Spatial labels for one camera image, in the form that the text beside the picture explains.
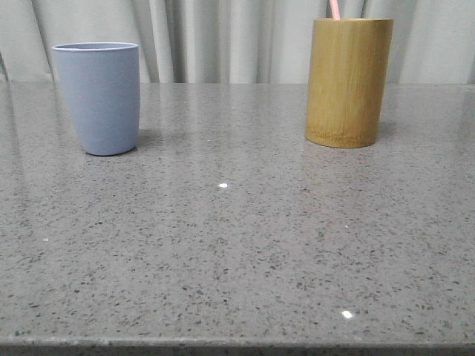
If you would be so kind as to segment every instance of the curtain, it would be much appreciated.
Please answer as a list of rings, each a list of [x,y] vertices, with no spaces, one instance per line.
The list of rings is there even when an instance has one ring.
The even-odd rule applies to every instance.
[[[395,20],[387,81],[474,83],[474,0],[340,0]],[[327,0],[0,0],[0,81],[56,78],[51,47],[135,42],[142,82],[306,83]]]

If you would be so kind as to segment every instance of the gray speckled countertop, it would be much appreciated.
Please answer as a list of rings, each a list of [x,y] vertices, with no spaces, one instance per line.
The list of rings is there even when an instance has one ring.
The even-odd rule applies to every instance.
[[[143,85],[137,149],[97,157],[52,84],[0,84],[0,351],[472,355],[475,87],[388,86],[355,150],[306,141],[306,101]]]

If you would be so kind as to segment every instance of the pink straw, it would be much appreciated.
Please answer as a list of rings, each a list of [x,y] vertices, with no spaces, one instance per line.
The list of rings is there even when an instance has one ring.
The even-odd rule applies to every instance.
[[[334,20],[340,19],[340,10],[338,9],[338,0],[330,0],[330,6],[332,8],[332,16]]]

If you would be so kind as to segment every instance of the cup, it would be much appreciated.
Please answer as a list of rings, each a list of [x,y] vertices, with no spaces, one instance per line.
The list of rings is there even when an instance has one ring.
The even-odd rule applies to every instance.
[[[316,19],[305,137],[337,148],[376,141],[392,19]]]
[[[139,46],[89,42],[53,47],[59,84],[89,154],[122,154],[137,144],[140,118]]]

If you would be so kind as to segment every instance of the wooden cylinder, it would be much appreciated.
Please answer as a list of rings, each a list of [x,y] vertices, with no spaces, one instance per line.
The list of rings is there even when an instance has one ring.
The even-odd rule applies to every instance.
[[[305,137],[358,148],[376,141],[392,19],[316,19]]]

